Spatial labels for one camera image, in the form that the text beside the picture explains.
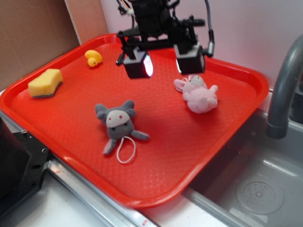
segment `white wall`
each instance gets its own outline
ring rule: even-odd
[[[131,27],[120,16],[116,0],[100,0],[108,31]],[[295,39],[303,34],[303,0],[209,0],[215,32],[214,57],[263,73],[273,87],[283,59]],[[204,0],[181,0],[177,17],[207,19]],[[207,47],[207,27],[196,28]]]

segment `sink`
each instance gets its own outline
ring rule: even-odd
[[[303,226],[303,126],[290,121],[275,140],[265,135],[266,118],[257,110],[190,188],[237,226]]]

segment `tray rim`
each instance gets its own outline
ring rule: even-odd
[[[116,34],[108,34],[98,36],[87,43],[76,47],[75,49],[67,52],[61,57],[51,61],[50,63],[38,68],[32,73],[28,74],[24,78],[10,85],[0,96],[0,110],[2,110],[7,116],[9,116],[13,121],[19,124],[22,128],[27,129],[33,135],[35,135],[42,142],[46,142],[47,144],[51,143],[50,150],[56,150],[62,148],[54,143],[53,140],[50,140],[47,136],[45,136],[42,132],[36,129],[30,122],[24,120],[21,116],[19,116],[15,111],[10,109],[10,100],[12,100],[20,91],[27,89],[27,83],[33,80],[35,77],[38,77],[42,72],[44,72],[48,68],[62,68],[65,65],[69,64],[72,60],[77,59],[84,55],[86,50],[94,49],[100,45],[104,44],[120,44],[120,40],[117,38]],[[162,204],[170,199],[178,196],[186,187],[190,184],[192,179],[207,165],[207,163],[217,154],[217,152],[222,148],[222,146],[235,134],[235,132],[245,123],[245,121],[254,113],[254,111],[259,107],[259,105],[263,102],[263,100],[267,97],[269,92],[269,84],[266,78],[259,72],[248,69],[236,64],[228,63],[225,61],[206,58],[206,70],[210,70],[212,72],[224,72],[225,76],[230,78],[243,81],[249,85],[251,85],[256,91],[256,98],[254,99],[254,103],[244,111],[241,116],[235,121],[226,131],[221,135],[221,137],[217,140],[217,142],[207,151],[206,154],[211,154],[207,158],[202,157],[198,165],[195,165],[191,169],[191,174],[186,175],[180,179],[180,181],[173,187],[170,191],[163,193],[162,195],[138,199],[127,196],[123,191],[113,186],[110,182],[108,182],[101,175],[97,175],[92,173],[85,165],[81,165],[77,162],[77,158],[73,157],[69,151],[64,151],[69,154],[69,160],[62,159],[58,157],[60,160],[64,161],[67,165],[81,174],[83,177],[88,179],[92,184],[97,186],[100,190],[104,191],[107,195],[115,199],[116,201],[133,207],[133,208],[147,208],[154,207],[159,204]]]

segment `sink drain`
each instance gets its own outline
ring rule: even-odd
[[[237,187],[241,206],[255,214],[270,214],[283,204],[283,192],[278,184],[263,176],[248,177]]]

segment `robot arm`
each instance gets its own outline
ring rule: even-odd
[[[147,51],[170,47],[175,48],[178,68],[182,74],[204,72],[204,56],[212,57],[214,51],[214,32],[211,29],[207,0],[205,2],[210,28],[210,44],[209,48],[205,50],[200,45],[194,31],[194,27],[204,26],[205,21],[194,19],[193,16],[190,16],[189,19],[178,20],[175,15],[175,7],[180,0],[172,4],[169,4],[169,0],[129,1],[132,4],[138,26],[117,34],[122,43],[123,53],[116,63],[117,65],[124,64],[130,78],[150,77],[151,75],[146,75],[143,67],[144,60],[148,57]],[[159,39],[159,36],[163,34],[167,36],[167,39]]]

